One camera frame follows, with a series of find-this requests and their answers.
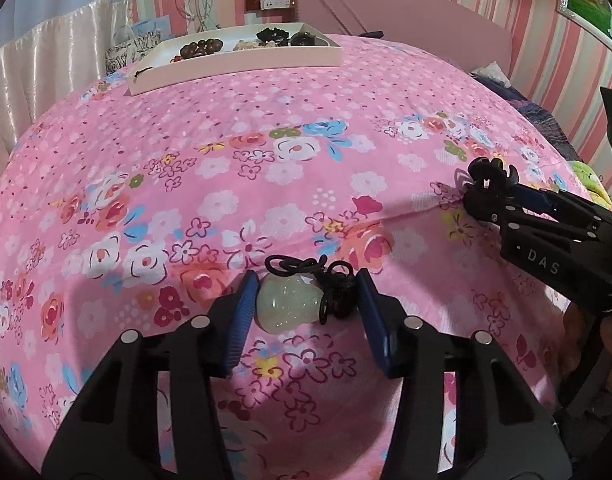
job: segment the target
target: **wall socket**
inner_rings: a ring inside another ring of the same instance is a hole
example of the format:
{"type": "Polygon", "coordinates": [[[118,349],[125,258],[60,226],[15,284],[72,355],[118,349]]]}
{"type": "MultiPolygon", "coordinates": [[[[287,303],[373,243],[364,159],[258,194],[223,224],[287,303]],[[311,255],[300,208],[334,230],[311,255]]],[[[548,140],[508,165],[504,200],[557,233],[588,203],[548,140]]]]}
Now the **wall socket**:
{"type": "Polygon", "coordinates": [[[294,4],[294,0],[260,0],[262,10],[290,9],[294,4]]]}

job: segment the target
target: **pink headboard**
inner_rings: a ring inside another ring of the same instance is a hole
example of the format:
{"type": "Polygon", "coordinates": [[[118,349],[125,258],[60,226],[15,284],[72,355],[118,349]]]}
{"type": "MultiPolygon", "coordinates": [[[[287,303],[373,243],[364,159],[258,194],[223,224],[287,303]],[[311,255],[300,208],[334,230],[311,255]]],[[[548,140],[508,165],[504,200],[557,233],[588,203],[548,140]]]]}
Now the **pink headboard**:
{"type": "Polygon", "coordinates": [[[450,0],[295,0],[297,20],[324,34],[384,31],[470,72],[497,61],[508,74],[511,33],[450,0]]]}

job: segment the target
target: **black knotted cord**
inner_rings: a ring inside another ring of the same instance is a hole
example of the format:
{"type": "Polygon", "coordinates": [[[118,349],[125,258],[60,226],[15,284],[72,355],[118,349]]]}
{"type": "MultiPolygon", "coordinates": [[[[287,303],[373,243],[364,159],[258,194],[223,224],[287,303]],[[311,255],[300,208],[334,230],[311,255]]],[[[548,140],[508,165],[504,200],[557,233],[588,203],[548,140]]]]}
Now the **black knotted cord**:
{"type": "Polygon", "coordinates": [[[319,260],[300,260],[283,254],[273,254],[265,259],[266,269],[275,276],[287,278],[295,274],[312,274],[315,277],[317,285],[324,291],[319,304],[319,322],[322,325],[326,324],[328,314],[337,319],[349,317],[358,301],[353,266],[343,260],[336,260],[326,269],[327,261],[325,254],[319,260]],[[274,261],[279,262],[279,268],[273,266],[274,261]],[[334,270],[336,267],[343,267],[347,273],[334,270]]]}

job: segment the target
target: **dark blanket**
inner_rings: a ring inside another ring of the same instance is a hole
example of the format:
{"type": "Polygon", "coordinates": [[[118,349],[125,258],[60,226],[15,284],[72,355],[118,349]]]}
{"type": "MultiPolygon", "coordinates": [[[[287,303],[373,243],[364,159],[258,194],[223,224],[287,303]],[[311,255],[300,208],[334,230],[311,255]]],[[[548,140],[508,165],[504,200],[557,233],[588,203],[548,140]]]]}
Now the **dark blanket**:
{"type": "Polygon", "coordinates": [[[538,104],[528,101],[526,97],[513,87],[504,88],[504,85],[487,77],[473,76],[473,78],[521,113],[562,157],[566,160],[581,160],[573,146],[566,139],[566,135],[559,123],[548,110],[544,110],[538,104]]]}

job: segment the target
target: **bedsheet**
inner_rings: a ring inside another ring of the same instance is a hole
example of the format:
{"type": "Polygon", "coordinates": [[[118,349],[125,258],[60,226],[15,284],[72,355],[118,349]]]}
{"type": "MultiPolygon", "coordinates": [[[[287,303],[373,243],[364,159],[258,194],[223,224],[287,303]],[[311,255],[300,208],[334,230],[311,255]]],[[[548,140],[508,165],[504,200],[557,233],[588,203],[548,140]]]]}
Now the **bedsheet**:
{"type": "MultiPolygon", "coordinates": [[[[500,259],[460,181],[474,157],[498,156],[530,186],[585,190],[466,73],[411,46],[335,40],[338,68],[135,97],[119,72],[23,136],[0,180],[0,422],[35,467],[122,331],[175,329],[273,253],[344,259],[443,332],[488,330],[554,401],[566,300],[500,259]]],[[[378,478],[399,388],[358,316],[279,336],[253,323],[233,376],[214,381],[235,477],[378,478]]],[[[165,376],[158,405],[172,468],[165,376]]],[[[445,406],[441,468],[454,446],[450,375],[445,406]]]]}

